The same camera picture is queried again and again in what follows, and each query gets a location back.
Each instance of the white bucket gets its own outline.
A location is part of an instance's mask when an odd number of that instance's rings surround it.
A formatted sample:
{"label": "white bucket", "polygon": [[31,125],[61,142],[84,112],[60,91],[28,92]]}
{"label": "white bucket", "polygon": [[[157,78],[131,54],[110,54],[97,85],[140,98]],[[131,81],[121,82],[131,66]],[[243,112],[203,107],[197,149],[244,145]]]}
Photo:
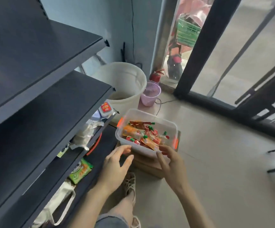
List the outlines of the white bucket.
{"label": "white bucket", "polygon": [[140,96],[147,85],[144,72],[139,67],[126,62],[113,62],[101,66],[92,77],[115,88],[116,92],[109,97],[109,103],[120,112],[112,120],[115,123],[128,109],[137,109]]}

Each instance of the white strap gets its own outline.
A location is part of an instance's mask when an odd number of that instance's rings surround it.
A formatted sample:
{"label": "white strap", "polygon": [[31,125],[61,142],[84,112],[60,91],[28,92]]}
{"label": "white strap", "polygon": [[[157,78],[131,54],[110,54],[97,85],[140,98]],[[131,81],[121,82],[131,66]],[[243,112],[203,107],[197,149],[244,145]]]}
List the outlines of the white strap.
{"label": "white strap", "polygon": [[66,205],[66,208],[64,209],[63,213],[61,214],[61,217],[59,218],[59,220],[56,223],[54,222],[54,218],[53,218],[52,214],[51,213],[49,214],[49,221],[54,226],[58,226],[63,221],[64,217],[66,216],[66,214],[67,214],[67,212],[68,212],[68,210],[69,210],[69,208],[70,208],[70,206],[71,206],[71,204],[72,204],[72,202],[73,202],[73,200],[75,198],[75,195],[76,195],[75,191],[72,190],[71,198],[69,199],[69,201],[68,201],[68,203]]}

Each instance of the hand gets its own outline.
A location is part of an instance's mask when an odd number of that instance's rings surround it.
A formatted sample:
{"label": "hand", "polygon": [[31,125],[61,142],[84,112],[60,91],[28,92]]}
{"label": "hand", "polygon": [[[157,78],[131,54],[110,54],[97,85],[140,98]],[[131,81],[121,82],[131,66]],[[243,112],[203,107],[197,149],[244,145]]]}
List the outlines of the hand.
{"label": "hand", "polygon": [[[165,180],[176,195],[182,194],[189,188],[184,160],[170,146],[160,145],[157,151],[158,161],[164,173]],[[163,155],[170,158],[169,165]]]}
{"label": "hand", "polygon": [[124,145],[115,148],[104,161],[97,186],[103,189],[108,195],[112,194],[123,182],[127,171],[132,163],[133,155],[127,157],[120,167],[120,156],[123,153],[130,153],[131,146]]}

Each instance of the black door frame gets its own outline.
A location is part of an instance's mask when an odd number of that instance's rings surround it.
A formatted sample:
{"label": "black door frame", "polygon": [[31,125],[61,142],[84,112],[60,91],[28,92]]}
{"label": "black door frame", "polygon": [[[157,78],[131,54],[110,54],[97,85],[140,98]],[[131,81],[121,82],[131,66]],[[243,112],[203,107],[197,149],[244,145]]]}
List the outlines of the black door frame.
{"label": "black door frame", "polygon": [[[275,112],[275,108],[272,108],[272,104],[275,102],[275,91],[273,94],[268,92],[275,88],[275,76],[265,83],[260,89],[252,93],[248,98],[243,100],[238,107],[224,103],[213,97],[204,96],[190,91],[201,70],[206,64],[209,56],[219,41],[221,35],[230,22],[233,14],[237,10],[241,0],[215,0],[211,11],[209,12],[204,26],[200,32],[198,40],[194,46],[194,49],[189,57],[187,65],[183,71],[183,74],[179,80],[179,83],[174,91],[174,95],[178,99],[186,100],[194,105],[201,106],[205,109],[213,111],[219,115],[223,115],[238,123],[249,126],[259,132],[265,133],[269,136],[275,137],[275,123],[271,120],[262,117],[258,117],[257,113],[263,109],[270,110],[270,114]],[[246,44],[256,38],[261,30],[267,25],[270,19],[275,15],[275,7],[267,14],[263,22],[258,29],[251,36],[251,40],[248,40]],[[265,76],[269,76],[269,73],[273,73],[275,67],[268,72]]]}

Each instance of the purple plastic basket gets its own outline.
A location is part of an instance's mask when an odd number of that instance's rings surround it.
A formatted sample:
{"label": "purple plastic basket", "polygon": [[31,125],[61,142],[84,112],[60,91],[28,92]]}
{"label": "purple plastic basket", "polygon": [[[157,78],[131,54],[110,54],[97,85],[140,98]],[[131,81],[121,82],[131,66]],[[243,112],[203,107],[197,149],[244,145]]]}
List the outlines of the purple plastic basket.
{"label": "purple plastic basket", "polygon": [[141,94],[141,100],[145,106],[153,106],[161,93],[161,88],[155,82],[147,82],[146,89]]}

